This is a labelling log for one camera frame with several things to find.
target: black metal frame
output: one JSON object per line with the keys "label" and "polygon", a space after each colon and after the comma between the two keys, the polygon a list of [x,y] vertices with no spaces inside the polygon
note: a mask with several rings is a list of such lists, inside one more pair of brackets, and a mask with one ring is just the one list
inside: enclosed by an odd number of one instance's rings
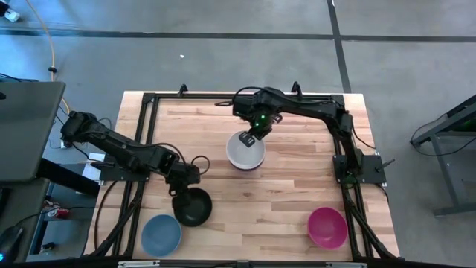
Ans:
{"label": "black metal frame", "polygon": [[[135,140],[140,141],[141,140],[141,133],[143,132],[144,129],[144,121],[146,117],[146,110],[148,105],[152,103],[152,114],[150,116],[150,121],[149,121],[149,127],[147,130],[147,139],[146,143],[151,144],[152,143],[152,137],[153,133],[155,130],[155,122],[157,119],[157,111],[158,111],[158,105],[160,99],[226,99],[229,100],[231,97],[233,97],[234,92],[230,93],[219,93],[219,94],[214,94],[214,93],[196,93],[196,94],[185,94],[185,92],[188,91],[186,85],[182,85],[179,92],[171,92],[171,93],[144,93],[142,97],[142,102],[141,102],[141,111],[139,113],[139,119],[138,119],[138,125],[137,129],[135,132]],[[323,97],[327,97],[327,95],[303,95],[302,91],[299,87],[298,83],[293,84],[292,87],[292,92],[296,93],[297,96],[300,96],[303,99],[307,100],[320,100]],[[335,142],[335,152],[336,155],[341,155],[341,148],[338,145],[337,140],[334,140]],[[131,192],[133,182],[126,182],[126,187],[124,189],[124,195],[122,199],[122,205],[120,208],[120,218],[123,216],[123,213],[127,209],[127,205],[129,204],[129,196]],[[139,182],[138,185],[138,191],[136,194],[140,194],[142,197],[145,189],[145,182]],[[342,196],[344,198],[345,194],[348,192],[346,189],[345,185],[341,184],[341,190],[342,190]],[[360,185],[356,184],[354,187],[355,195],[356,195],[356,204],[357,204],[357,209],[361,213],[361,216],[366,220],[365,217],[365,210],[364,210],[364,201],[362,199],[362,193],[360,189]],[[358,245],[357,245],[357,238],[356,238],[356,231],[355,227],[353,225],[353,216],[350,213],[350,208],[348,204],[344,201],[344,210],[345,210],[345,216],[346,220],[348,222],[347,227],[348,227],[348,233],[349,233],[349,241],[350,241],[350,246],[351,246],[351,251],[352,251],[352,257],[353,259],[360,257],[361,253],[358,250]],[[132,252],[134,249],[135,245],[135,235],[137,232],[137,225],[138,225],[138,220],[139,220],[139,213],[140,213],[140,206],[138,209],[135,211],[134,215],[132,216],[132,222],[131,222],[131,227],[130,227],[130,233],[129,233],[129,239],[127,242],[127,248],[126,251],[124,252],[124,255],[132,257]],[[122,241],[122,234],[120,234],[117,239],[115,240],[114,246],[113,246],[113,251],[112,255],[119,255],[119,250],[120,250],[120,243]],[[372,246],[370,245],[370,241],[368,237],[364,234],[364,245],[365,245],[365,256],[367,257],[373,257],[373,250]],[[181,260],[181,263],[183,264],[197,264],[197,261],[195,260]],[[316,265],[316,262],[304,262],[304,263],[310,263],[313,265]]]}
{"label": "black metal frame", "polygon": [[446,120],[427,130],[422,135],[410,140],[410,143],[416,148],[420,147],[421,144],[427,141],[431,142],[434,152],[437,155],[438,163],[440,164],[443,178],[453,203],[452,207],[433,210],[435,216],[445,216],[449,214],[476,211],[476,202],[468,201],[468,196],[463,181],[450,175],[451,167],[449,162],[446,160],[447,158],[445,156],[440,156],[443,153],[440,147],[440,136],[476,137],[476,133],[474,132],[454,131],[455,127],[460,126],[462,123],[476,119],[476,95],[451,109],[446,113],[446,115],[448,116]]}

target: wooden tabletop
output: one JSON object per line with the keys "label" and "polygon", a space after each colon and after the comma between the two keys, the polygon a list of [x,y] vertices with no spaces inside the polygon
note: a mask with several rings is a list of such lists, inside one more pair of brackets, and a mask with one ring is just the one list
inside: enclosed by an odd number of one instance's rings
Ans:
{"label": "wooden tabletop", "polygon": [[[115,130],[134,138],[143,92],[124,92]],[[354,117],[358,136],[373,144],[363,95],[344,95],[346,109]],[[264,138],[266,158],[253,171],[241,171],[227,160],[225,145],[237,131],[248,124],[231,115],[231,107],[218,107],[217,100],[161,99],[153,143],[168,142],[177,146],[190,161],[197,155],[211,160],[210,170],[198,187],[212,197],[213,211],[199,227],[182,226],[179,248],[166,259],[188,260],[265,260],[265,261],[349,261],[348,239],[336,250],[317,247],[307,235],[311,211],[322,206],[336,208],[344,215],[341,189],[336,184],[332,156],[332,136],[322,121],[283,114],[283,121],[273,126]],[[150,117],[149,107],[143,143]],[[357,141],[366,154],[373,150]],[[197,161],[199,167],[205,161]],[[98,223],[99,243],[118,220],[125,182],[118,182],[107,196]],[[108,185],[101,188],[97,206]],[[387,200],[375,185],[362,185],[367,221],[386,247],[398,255],[396,238]],[[155,215],[171,214],[168,185],[164,178],[152,175],[142,202],[135,241],[134,258],[152,258],[141,246],[145,223]],[[357,227],[359,249],[364,254],[361,229]],[[125,249],[129,224],[123,236]],[[94,221],[89,229],[85,253],[94,250]]]}

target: black desk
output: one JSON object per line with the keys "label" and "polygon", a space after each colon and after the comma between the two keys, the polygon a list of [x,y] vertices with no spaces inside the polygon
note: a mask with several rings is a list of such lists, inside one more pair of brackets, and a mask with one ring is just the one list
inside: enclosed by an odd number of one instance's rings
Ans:
{"label": "black desk", "polygon": [[[42,159],[65,84],[61,82],[0,83],[0,187],[11,188],[1,215],[0,232],[41,211],[49,182],[97,196],[99,185]],[[24,234],[16,262],[23,262],[38,217],[21,224]]]}

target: black bowl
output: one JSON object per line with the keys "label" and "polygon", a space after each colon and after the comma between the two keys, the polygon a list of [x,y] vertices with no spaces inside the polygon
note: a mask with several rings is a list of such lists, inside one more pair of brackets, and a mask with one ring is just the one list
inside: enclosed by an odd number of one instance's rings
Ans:
{"label": "black bowl", "polygon": [[196,227],[208,220],[212,204],[210,195],[200,188],[190,188],[190,204],[173,209],[176,219],[183,225]]}

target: gray floor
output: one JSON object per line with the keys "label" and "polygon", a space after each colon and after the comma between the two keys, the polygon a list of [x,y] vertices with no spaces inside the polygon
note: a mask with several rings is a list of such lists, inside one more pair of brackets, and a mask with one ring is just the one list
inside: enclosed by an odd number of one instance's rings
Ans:
{"label": "gray floor", "polygon": [[[471,36],[471,0],[335,0],[342,34]],[[56,29],[101,31],[331,34],[326,1],[142,0],[32,1]],[[0,28],[37,28],[23,1],[12,5],[25,21]],[[229,90],[241,86],[343,92],[333,41],[260,39],[129,39],[55,37],[59,80],[72,109],[115,121],[124,90]],[[476,43],[344,42],[352,91],[363,93],[376,145],[387,168],[390,209],[402,257],[476,264],[476,213],[436,219],[450,205],[436,159],[410,147],[412,132],[472,96]],[[47,80],[44,36],[0,36],[0,72]],[[59,145],[59,124],[51,134]],[[458,157],[474,157],[475,146]],[[87,151],[94,148],[85,147]],[[56,162],[78,162],[74,150],[47,148]]]}

